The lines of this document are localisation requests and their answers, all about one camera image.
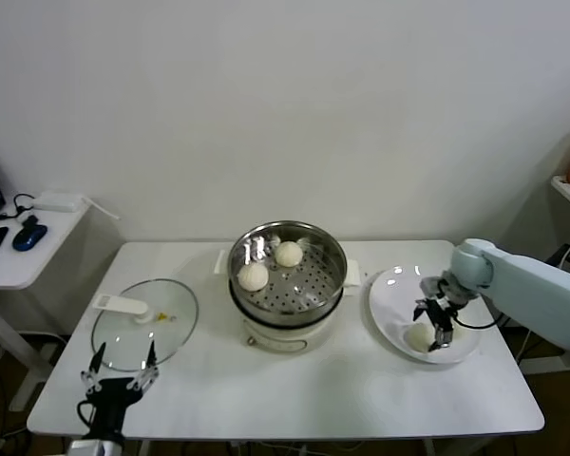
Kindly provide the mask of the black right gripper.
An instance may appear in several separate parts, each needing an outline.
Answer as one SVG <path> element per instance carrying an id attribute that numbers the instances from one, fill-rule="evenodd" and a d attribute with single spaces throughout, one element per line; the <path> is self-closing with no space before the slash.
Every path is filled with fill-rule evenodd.
<path id="1" fill-rule="evenodd" d="M 428 350 L 434 352 L 448 348 L 453 339 L 452 315 L 454 309 L 444 294 L 435 294 L 415 301 L 412 320 L 416 321 L 423 314 L 427 314 L 434 327 L 434 341 Z"/>

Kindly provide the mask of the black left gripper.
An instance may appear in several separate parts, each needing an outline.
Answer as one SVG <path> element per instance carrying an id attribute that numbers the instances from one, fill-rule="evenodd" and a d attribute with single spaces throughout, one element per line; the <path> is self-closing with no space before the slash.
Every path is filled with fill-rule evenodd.
<path id="1" fill-rule="evenodd" d="M 81 414 L 81 421 L 88 429 L 83 440 L 123 441 L 127 409 L 141 400 L 141 390 L 149 390 L 159 376 L 155 342 L 151 342 L 142 369 L 134 378 L 99 379 L 105 348 L 104 342 L 91 357 L 87 370 L 81 372 L 81 380 L 87 392 L 81 407 L 93 407 L 89 419 Z"/>

